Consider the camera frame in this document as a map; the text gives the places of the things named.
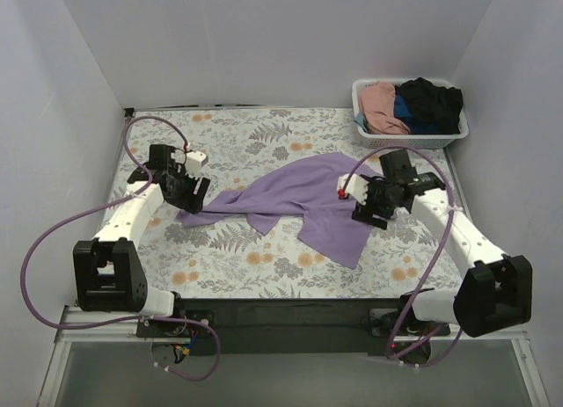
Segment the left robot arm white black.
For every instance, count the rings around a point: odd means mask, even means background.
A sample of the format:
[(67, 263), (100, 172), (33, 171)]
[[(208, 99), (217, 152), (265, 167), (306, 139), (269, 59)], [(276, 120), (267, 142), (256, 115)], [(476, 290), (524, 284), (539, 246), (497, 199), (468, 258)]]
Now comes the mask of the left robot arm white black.
[(174, 307), (176, 296), (148, 284), (137, 250), (158, 209), (168, 204), (189, 214), (202, 210), (210, 180), (199, 172), (208, 162), (200, 151), (182, 152), (152, 144), (149, 160), (127, 180), (127, 201), (115, 208), (106, 225), (73, 249), (77, 299), (84, 311), (135, 312), (156, 316), (170, 337), (187, 325), (186, 313)]

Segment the purple t shirt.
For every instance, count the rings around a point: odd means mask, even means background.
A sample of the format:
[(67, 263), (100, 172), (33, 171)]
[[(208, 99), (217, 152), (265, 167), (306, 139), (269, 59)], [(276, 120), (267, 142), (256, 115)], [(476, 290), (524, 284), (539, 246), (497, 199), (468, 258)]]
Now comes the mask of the purple t shirt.
[(352, 219), (354, 200), (340, 200), (338, 179), (356, 161), (340, 152), (309, 156), (256, 179), (244, 190), (223, 191), (198, 214), (180, 212), (188, 227), (210, 225), (244, 215), (259, 233), (268, 234), (283, 216), (299, 216), (297, 238), (347, 268), (356, 268), (371, 227)]

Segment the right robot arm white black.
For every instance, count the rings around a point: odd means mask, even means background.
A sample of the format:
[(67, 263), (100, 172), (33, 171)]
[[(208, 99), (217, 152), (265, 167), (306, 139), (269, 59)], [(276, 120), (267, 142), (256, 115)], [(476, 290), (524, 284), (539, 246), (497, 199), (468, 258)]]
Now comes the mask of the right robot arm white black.
[(395, 327), (418, 334), (430, 322), (455, 324), (476, 338), (529, 322), (532, 308), (532, 266), (492, 243), (454, 203), (453, 192), (438, 170), (419, 173), (410, 151), (389, 147), (381, 156), (382, 176), (351, 170), (339, 178), (340, 199), (356, 202), (354, 220), (386, 229), (399, 208), (405, 209), (437, 239), (462, 279), (456, 290), (415, 289), (400, 299)]

